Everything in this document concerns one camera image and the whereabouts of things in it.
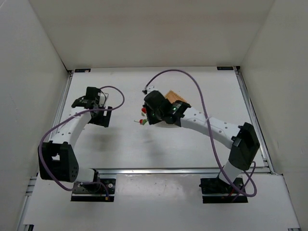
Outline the cherry sprig with leaves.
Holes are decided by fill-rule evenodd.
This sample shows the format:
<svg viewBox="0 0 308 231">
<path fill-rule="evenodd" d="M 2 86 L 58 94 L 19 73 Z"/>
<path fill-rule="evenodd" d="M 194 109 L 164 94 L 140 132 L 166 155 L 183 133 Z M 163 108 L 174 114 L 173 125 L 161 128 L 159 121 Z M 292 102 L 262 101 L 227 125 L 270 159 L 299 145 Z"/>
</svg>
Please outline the cherry sprig with leaves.
<svg viewBox="0 0 308 231">
<path fill-rule="evenodd" d="M 134 122 L 139 123 L 140 125 L 145 125 L 148 122 L 148 119 L 140 119 L 140 120 L 134 120 Z"/>
</svg>

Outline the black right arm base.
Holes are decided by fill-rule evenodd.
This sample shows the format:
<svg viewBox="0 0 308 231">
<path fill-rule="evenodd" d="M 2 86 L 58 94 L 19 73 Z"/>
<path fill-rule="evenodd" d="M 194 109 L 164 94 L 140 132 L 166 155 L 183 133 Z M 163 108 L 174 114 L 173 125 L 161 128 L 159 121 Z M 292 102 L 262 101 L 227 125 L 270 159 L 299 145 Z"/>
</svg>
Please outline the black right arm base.
<svg viewBox="0 0 308 231">
<path fill-rule="evenodd" d="M 237 195 L 229 184 L 217 178 L 201 178 L 199 187 L 202 191 L 203 204 L 242 204 L 248 203 L 244 195 Z"/>
</svg>

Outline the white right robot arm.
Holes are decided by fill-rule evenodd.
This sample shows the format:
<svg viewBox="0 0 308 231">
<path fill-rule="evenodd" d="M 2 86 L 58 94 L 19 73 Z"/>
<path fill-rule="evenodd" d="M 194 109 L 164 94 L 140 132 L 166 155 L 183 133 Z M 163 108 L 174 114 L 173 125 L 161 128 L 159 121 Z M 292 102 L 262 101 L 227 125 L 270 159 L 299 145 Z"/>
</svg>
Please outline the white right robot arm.
<svg viewBox="0 0 308 231">
<path fill-rule="evenodd" d="M 260 147 L 254 127 L 249 123 L 242 126 L 223 122 L 205 115 L 188 103 L 176 100 L 171 103 L 157 90 L 144 90 L 143 107 L 150 125 L 162 121 L 212 136 L 230 150 L 227 163 L 215 179 L 201 183 L 207 193 L 225 194 L 243 171 L 247 171 Z"/>
</svg>

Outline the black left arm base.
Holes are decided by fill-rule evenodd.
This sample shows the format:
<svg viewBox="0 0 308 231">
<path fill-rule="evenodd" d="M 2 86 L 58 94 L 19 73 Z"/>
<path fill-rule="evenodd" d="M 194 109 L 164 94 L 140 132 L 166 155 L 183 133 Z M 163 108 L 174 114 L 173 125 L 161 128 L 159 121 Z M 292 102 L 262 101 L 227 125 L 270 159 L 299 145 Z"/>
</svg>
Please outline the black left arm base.
<svg viewBox="0 0 308 231">
<path fill-rule="evenodd" d="M 113 202 L 115 199 L 116 178 L 100 177 L 101 184 L 83 185 L 75 183 L 71 194 L 72 202 Z"/>
</svg>

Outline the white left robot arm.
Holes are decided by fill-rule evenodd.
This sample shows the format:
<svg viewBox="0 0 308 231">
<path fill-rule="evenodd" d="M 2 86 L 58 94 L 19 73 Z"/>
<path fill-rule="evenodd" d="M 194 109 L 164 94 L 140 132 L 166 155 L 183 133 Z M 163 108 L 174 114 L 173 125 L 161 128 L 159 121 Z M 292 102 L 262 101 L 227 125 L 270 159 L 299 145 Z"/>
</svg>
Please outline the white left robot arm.
<svg viewBox="0 0 308 231">
<path fill-rule="evenodd" d="M 86 183 L 97 182 L 98 171 L 81 167 L 77 161 L 74 146 L 88 123 L 108 127 L 112 107 L 103 111 L 90 112 L 83 107 L 74 107 L 69 114 L 69 121 L 60 126 L 49 142 L 43 142 L 39 155 L 39 173 L 43 180 Z"/>
</svg>

